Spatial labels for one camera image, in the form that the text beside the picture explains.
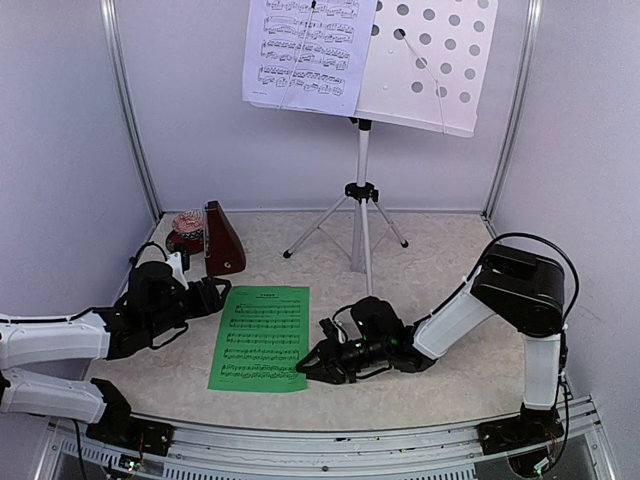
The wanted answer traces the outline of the brown wooden metronome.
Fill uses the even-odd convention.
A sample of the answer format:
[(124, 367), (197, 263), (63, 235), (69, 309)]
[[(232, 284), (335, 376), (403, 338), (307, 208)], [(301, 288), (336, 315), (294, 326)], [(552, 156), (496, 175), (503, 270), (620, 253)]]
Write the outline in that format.
[(218, 201), (205, 206), (205, 268), (209, 276), (242, 272), (247, 260), (244, 247)]

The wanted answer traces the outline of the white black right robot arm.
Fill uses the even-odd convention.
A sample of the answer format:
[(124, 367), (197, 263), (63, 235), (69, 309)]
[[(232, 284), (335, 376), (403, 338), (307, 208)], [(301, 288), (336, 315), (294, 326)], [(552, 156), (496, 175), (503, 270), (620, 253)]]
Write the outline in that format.
[(511, 433), (535, 442), (551, 424), (562, 371), (565, 274), (554, 259), (494, 244), (470, 276), (443, 304), (412, 325), (404, 324), (387, 301), (374, 296), (346, 306), (361, 336), (351, 340), (333, 318), (320, 325), (323, 340), (297, 365), (309, 380), (333, 385), (389, 369), (418, 373), (433, 366), (455, 343), (498, 316), (525, 342), (525, 411)]

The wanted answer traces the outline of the right aluminium frame post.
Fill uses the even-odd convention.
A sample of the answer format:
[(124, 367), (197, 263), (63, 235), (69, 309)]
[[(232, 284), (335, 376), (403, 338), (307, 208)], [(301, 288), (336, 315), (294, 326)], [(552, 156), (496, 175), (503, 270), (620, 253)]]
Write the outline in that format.
[(542, 0), (530, 0), (527, 3), (527, 15), (515, 89), (507, 117), (506, 131), (499, 152), (498, 164), (483, 210), (483, 218), (487, 224), (493, 222), (498, 209), (499, 200), (506, 184), (508, 170), (516, 146), (540, 30), (543, 4), (544, 2)]

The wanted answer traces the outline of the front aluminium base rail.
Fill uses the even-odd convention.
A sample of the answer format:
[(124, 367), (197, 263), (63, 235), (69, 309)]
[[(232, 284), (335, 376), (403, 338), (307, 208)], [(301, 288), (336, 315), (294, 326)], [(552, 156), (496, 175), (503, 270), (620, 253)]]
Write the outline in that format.
[(49, 423), (38, 479), (82, 476), (130, 479), (502, 479), (528, 453), (484, 454), (474, 421), (405, 429), (294, 432), (193, 422), (173, 424), (165, 456), (144, 454), (140, 466), (119, 465), (131, 451), (78, 440), (73, 425)]

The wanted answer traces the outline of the white perforated music stand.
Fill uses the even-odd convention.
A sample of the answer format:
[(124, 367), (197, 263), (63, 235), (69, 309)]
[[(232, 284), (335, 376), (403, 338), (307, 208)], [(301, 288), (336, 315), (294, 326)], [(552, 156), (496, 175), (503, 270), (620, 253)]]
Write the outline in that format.
[(367, 209), (378, 193), (367, 179), (374, 123), (473, 136), (498, 5), (494, 1), (375, 1), (374, 25), (356, 111), (357, 176), (343, 198), (356, 203), (354, 271), (372, 271)]

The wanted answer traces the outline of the dark round saucer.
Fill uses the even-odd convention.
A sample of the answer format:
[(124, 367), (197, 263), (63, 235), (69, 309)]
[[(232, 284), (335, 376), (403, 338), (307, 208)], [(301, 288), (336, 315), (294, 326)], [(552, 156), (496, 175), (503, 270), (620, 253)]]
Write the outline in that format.
[(185, 238), (172, 230), (166, 237), (165, 246), (168, 252), (186, 251), (189, 255), (196, 255), (204, 251), (203, 237)]

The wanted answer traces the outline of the left aluminium frame post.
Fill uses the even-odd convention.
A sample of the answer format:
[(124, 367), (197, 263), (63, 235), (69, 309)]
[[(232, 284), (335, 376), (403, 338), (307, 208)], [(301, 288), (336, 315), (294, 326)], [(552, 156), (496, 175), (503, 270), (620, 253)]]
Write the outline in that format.
[(125, 124), (126, 136), (133, 155), (134, 168), (138, 175), (152, 222), (157, 225), (162, 218), (163, 210), (147, 162), (135, 113), (119, 30), (117, 5), (114, 0), (100, 0), (99, 5), (108, 55), (115, 79), (117, 98)]

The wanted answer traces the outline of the patterned ceramic bowl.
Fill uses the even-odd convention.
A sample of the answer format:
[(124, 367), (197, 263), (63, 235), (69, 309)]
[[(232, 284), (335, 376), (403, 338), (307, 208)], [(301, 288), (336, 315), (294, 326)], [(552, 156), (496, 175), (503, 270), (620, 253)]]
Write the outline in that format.
[(172, 221), (173, 231), (182, 239), (202, 241), (204, 238), (204, 214), (192, 209), (178, 214)]

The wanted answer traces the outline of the aluminium frame post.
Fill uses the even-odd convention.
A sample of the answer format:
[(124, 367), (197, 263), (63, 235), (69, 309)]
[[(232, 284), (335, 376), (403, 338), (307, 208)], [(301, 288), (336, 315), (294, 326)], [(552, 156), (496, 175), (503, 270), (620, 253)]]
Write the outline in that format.
[(108, 55), (115, 79), (117, 98), (125, 124), (126, 136), (133, 155), (134, 168), (138, 175), (152, 222), (157, 225), (162, 218), (163, 210), (147, 162), (135, 113), (119, 30), (117, 5), (114, 0), (100, 0), (99, 5)]
[(516, 146), (540, 30), (543, 4), (544, 2), (542, 0), (530, 0), (527, 3), (527, 15), (515, 89), (507, 117), (506, 131), (499, 152), (498, 164), (483, 210), (483, 218), (487, 224), (493, 222), (498, 209), (499, 200), (506, 184), (508, 170)]

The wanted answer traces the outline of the green sheet music page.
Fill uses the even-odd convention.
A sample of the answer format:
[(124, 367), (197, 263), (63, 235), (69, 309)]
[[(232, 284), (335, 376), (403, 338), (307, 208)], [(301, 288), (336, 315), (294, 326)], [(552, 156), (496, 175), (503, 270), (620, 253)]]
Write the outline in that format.
[(310, 289), (236, 286), (226, 300), (208, 388), (292, 393), (307, 388), (296, 364), (309, 352)]

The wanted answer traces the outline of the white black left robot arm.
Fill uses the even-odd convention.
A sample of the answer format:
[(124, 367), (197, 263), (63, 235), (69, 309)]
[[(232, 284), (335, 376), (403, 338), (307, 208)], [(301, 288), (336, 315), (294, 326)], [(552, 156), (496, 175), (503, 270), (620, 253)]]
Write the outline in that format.
[(221, 311), (231, 283), (206, 276), (186, 279), (181, 263), (149, 261), (130, 271), (127, 289), (111, 307), (91, 307), (59, 317), (1, 321), (1, 410), (69, 418), (100, 425), (121, 445), (140, 434), (137, 418), (109, 381), (74, 381), (29, 370), (59, 360), (120, 360), (168, 331), (184, 334), (192, 319)]

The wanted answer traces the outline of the white sheet music page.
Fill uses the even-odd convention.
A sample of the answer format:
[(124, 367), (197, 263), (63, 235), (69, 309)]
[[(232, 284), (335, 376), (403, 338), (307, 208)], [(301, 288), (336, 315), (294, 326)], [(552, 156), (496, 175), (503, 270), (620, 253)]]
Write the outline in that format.
[(242, 99), (276, 109), (355, 113), (377, 3), (252, 1)]

